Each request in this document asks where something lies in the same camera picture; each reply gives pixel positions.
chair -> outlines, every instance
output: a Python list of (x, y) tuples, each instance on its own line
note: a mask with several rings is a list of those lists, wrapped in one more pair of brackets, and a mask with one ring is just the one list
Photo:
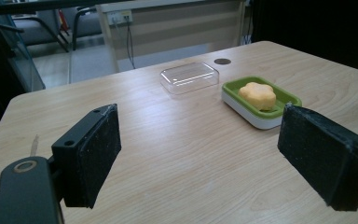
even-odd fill
[(76, 50), (78, 37), (102, 33), (99, 15), (95, 7), (68, 7), (62, 9), (72, 30), (72, 47)]
[(59, 35), (68, 44), (60, 31), (58, 10), (36, 11), (35, 16), (13, 18), (13, 21), (16, 27), (24, 30), (21, 37), (26, 46), (57, 42), (68, 52), (67, 47), (58, 38)]

yellow soap bar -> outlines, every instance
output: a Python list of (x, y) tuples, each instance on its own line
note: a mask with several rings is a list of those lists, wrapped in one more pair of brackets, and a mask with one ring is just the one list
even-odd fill
[(240, 88), (238, 95), (258, 110), (271, 110), (277, 98), (270, 85), (255, 82)]

wood grain surface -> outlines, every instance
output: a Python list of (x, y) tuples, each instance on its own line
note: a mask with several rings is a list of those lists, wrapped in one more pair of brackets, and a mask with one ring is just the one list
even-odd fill
[[(160, 85), (162, 70), (195, 62), (218, 70), (219, 84), (181, 95)], [(223, 83), (246, 76), (358, 133), (358, 70), (258, 42), (14, 98), (0, 122), (0, 172), (28, 157), (36, 136), (35, 154), (50, 157), (89, 111), (116, 103), (122, 150), (92, 210), (62, 203), (66, 223), (358, 223), (283, 157), (280, 127), (257, 130), (222, 101)]]

clear plastic container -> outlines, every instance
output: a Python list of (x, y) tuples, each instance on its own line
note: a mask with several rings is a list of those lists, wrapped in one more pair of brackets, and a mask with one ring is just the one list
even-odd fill
[(219, 72), (206, 63), (190, 63), (164, 70), (161, 85), (172, 94), (182, 94), (219, 83)]

